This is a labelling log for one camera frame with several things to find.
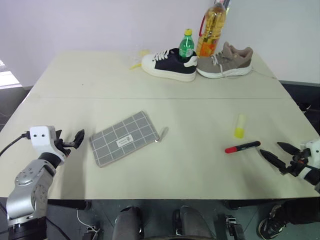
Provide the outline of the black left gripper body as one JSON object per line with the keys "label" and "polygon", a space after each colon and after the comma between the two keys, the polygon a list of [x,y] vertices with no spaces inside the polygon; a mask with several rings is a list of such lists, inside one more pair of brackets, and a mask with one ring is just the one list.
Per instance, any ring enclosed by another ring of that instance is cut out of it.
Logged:
{"label": "black left gripper body", "polygon": [[70,153],[70,148],[75,148],[75,141],[64,142],[63,139],[59,138],[54,141],[54,146],[56,148],[55,155],[57,155],[60,159],[66,159]]}

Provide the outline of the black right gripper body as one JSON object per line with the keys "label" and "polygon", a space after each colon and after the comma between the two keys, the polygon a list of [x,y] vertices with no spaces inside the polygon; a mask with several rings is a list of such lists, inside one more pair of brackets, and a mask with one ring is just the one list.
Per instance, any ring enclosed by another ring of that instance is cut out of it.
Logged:
{"label": "black right gripper body", "polygon": [[308,157],[311,156],[311,150],[285,149],[284,151],[292,155],[292,160],[290,161],[290,165],[282,171],[282,174],[291,174],[294,177],[297,177],[308,165]]}

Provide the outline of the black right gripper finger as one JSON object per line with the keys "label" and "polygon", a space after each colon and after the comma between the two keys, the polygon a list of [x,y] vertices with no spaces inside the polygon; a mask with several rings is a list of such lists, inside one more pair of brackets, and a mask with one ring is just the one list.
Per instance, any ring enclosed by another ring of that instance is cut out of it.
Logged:
{"label": "black right gripper finger", "polygon": [[286,164],[280,160],[276,155],[273,153],[260,149],[259,150],[261,155],[273,166],[275,166],[281,173],[287,173],[287,167]]}
{"label": "black right gripper finger", "polygon": [[297,155],[299,153],[299,149],[289,143],[277,142],[277,144],[290,155]]}

